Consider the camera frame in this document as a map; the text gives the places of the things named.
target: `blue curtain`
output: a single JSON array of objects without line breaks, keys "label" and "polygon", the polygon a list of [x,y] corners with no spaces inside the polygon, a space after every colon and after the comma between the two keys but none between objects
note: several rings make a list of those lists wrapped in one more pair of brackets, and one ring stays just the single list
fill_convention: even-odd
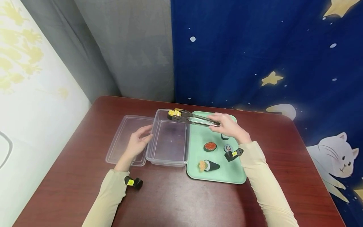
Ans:
[{"label": "blue curtain", "polygon": [[176,102],[291,118],[346,225],[363,226],[363,0],[171,0],[171,12]]}]

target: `felt sushi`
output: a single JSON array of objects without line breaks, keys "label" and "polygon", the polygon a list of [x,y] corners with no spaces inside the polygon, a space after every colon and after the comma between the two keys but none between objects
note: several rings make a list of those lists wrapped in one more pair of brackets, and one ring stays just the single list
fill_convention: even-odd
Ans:
[{"label": "felt sushi", "polygon": [[212,170],[217,170],[219,169],[219,165],[217,163],[214,163],[212,161],[209,161],[209,160],[204,160],[204,161],[199,161],[198,163],[198,168],[199,168],[199,171],[200,172],[203,172],[203,171],[212,171]]},{"label": "felt sushi", "polygon": [[223,149],[224,149],[225,152],[233,151],[232,146],[229,145],[229,144],[224,145],[224,148]]},{"label": "felt sushi", "polygon": [[217,145],[213,142],[206,143],[203,147],[203,150],[207,152],[214,151],[215,149],[217,149]]},{"label": "felt sushi", "polygon": [[168,112],[168,119],[172,120],[173,116],[182,116],[182,113],[180,111],[177,110],[169,110]]},{"label": "felt sushi", "polygon": [[228,137],[228,136],[223,135],[223,134],[221,134],[221,138],[222,138],[223,140],[228,140],[228,139],[229,139],[229,137]]}]

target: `gray curtain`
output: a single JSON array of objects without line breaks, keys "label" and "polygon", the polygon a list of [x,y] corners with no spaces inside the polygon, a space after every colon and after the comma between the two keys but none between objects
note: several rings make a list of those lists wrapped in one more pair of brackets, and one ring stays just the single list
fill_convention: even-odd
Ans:
[{"label": "gray curtain", "polygon": [[22,0],[84,93],[174,99],[170,0]]}]

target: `person's left hand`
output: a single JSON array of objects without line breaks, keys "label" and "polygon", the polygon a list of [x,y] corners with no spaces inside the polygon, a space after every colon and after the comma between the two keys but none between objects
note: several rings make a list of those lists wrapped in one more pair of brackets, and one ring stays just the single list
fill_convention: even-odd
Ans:
[{"label": "person's left hand", "polygon": [[153,134],[150,134],[151,128],[152,125],[144,126],[131,134],[129,144],[125,151],[126,155],[136,157],[145,149],[153,136]]}]

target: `hand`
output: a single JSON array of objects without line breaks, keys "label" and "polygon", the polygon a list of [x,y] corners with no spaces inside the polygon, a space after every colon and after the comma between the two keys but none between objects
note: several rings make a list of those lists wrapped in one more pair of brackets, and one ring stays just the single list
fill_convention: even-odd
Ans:
[{"label": "hand", "polygon": [[135,157],[145,149],[152,139],[151,128],[152,125],[144,126],[131,134],[129,144],[115,166],[116,171],[127,172],[129,170]]},{"label": "hand", "polygon": [[128,154],[132,157],[136,157],[138,154],[140,154],[153,136],[150,134],[151,128],[152,125],[144,126],[132,133],[125,154]]},{"label": "hand", "polygon": [[213,132],[221,133],[223,135],[233,137],[236,139],[238,144],[250,143],[251,138],[243,128],[241,128],[237,122],[235,122],[230,115],[214,113],[207,116],[209,119],[218,121],[221,123],[219,127],[209,126],[210,130]]}]

